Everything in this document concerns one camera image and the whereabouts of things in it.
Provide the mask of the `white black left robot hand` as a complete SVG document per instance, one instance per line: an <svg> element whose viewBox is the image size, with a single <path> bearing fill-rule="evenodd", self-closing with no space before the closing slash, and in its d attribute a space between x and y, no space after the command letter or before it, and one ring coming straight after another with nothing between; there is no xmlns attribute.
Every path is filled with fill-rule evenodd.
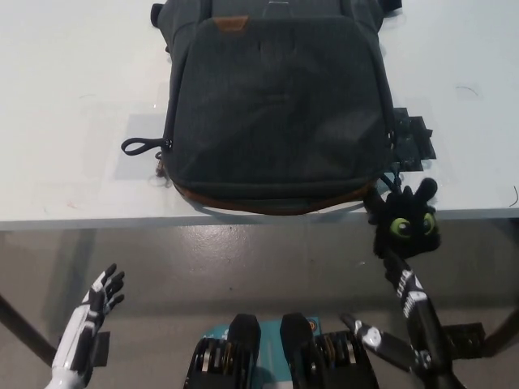
<svg viewBox="0 0 519 389"><path fill-rule="evenodd" d="M85 375L96 361L101 327L115 306L124 300L121 293L125 273L115 263L92 283L74 309L54 356L52 368Z"/></svg>

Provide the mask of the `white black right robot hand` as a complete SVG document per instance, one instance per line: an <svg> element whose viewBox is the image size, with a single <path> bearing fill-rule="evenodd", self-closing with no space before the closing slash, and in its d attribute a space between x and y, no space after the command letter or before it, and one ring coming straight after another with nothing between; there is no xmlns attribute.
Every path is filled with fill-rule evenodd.
<svg viewBox="0 0 519 389"><path fill-rule="evenodd" d="M425 388L463 388L453 372L453 358L435 308L410 265L386 250L386 280L400 302L409 340L381 331L350 313L340 315L364 348L389 364L416 376Z"/></svg>

